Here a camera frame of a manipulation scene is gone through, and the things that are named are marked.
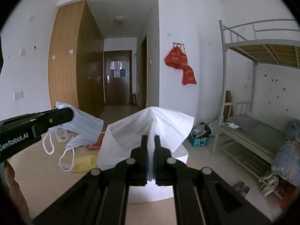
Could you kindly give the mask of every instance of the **metal screw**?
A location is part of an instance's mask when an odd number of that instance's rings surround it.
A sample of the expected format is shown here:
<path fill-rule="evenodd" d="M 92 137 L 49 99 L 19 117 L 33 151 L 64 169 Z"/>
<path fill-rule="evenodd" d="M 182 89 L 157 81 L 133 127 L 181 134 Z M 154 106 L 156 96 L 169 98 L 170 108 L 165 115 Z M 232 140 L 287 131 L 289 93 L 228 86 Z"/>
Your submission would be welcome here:
<path fill-rule="evenodd" d="M 128 159 L 126 160 L 126 163 L 129 164 L 129 165 L 132 165 L 132 164 L 135 163 L 135 159 L 130 157 L 130 158 L 128 158 Z"/>
<path fill-rule="evenodd" d="M 91 174 L 93 175 L 93 176 L 98 176 L 99 174 L 100 174 L 100 169 L 99 168 L 93 168 L 92 170 L 91 170 Z"/>
<path fill-rule="evenodd" d="M 201 171 L 206 175 L 210 175 L 212 173 L 212 170 L 209 167 L 204 167 Z"/>
<path fill-rule="evenodd" d="M 167 159 L 167 163 L 169 163 L 169 164 L 175 164 L 175 162 L 176 162 L 176 159 L 173 158 L 173 157 L 169 157 L 169 158 Z"/>

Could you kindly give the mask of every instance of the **plastic crate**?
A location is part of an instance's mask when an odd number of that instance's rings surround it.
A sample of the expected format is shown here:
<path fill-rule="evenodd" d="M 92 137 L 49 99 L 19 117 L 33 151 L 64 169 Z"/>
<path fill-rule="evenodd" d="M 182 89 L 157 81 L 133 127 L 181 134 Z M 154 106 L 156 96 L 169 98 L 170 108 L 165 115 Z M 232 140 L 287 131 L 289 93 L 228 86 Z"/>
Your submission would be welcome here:
<path fill-rule="evenodd" d="M 200 147 L 200 146 L 207 146 L 209 141 L 209 136 L 201 139 L 195 139 L 192 135 L 192 133 L 188 136 L 188 141 L 192 145 L 192 147 Z"/>

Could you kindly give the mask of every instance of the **doorway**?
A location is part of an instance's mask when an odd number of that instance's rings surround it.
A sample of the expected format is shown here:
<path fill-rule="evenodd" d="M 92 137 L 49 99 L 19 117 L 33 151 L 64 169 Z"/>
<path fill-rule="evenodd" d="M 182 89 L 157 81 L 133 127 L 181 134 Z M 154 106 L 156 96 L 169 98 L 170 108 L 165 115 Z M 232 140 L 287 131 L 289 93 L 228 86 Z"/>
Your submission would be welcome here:
<path fill-rule="evenodd" d="M 147 77 L 148 77 L 148 35 L 145 36 L 141 46 L 141 109 L 147 107 Z"/>
<path fill-rule="evenodd" d="M 131 103 L 132 51 L 104 52 L 104 92 L 106 106 Z"/>

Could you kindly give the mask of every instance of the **wooden wardrobe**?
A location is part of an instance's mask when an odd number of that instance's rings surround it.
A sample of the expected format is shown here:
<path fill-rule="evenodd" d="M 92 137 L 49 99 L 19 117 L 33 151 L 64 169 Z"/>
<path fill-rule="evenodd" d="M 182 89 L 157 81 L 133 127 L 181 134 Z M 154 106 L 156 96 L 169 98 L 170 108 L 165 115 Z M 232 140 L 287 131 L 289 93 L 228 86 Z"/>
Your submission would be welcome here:
<path fill-rule="evenodd" d="M 58 9 L 48 59 L 52 107 L 59 101 L 100 116 L 105 106 L 103 50 L 104 39 L 86 1 Z"/>

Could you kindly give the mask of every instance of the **yellow object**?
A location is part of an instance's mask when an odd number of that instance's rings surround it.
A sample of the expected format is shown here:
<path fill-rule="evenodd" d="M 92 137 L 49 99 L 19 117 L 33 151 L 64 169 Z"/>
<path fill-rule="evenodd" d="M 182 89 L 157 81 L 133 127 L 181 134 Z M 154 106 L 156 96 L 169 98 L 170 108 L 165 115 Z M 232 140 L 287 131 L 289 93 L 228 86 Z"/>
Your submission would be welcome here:
<path fill-rule="evenodd" d="M 71 173 L 84 173 L 97 167 L 97 158 L 94 155 L 88 155 L 74 159 L 74 167 Z"/>

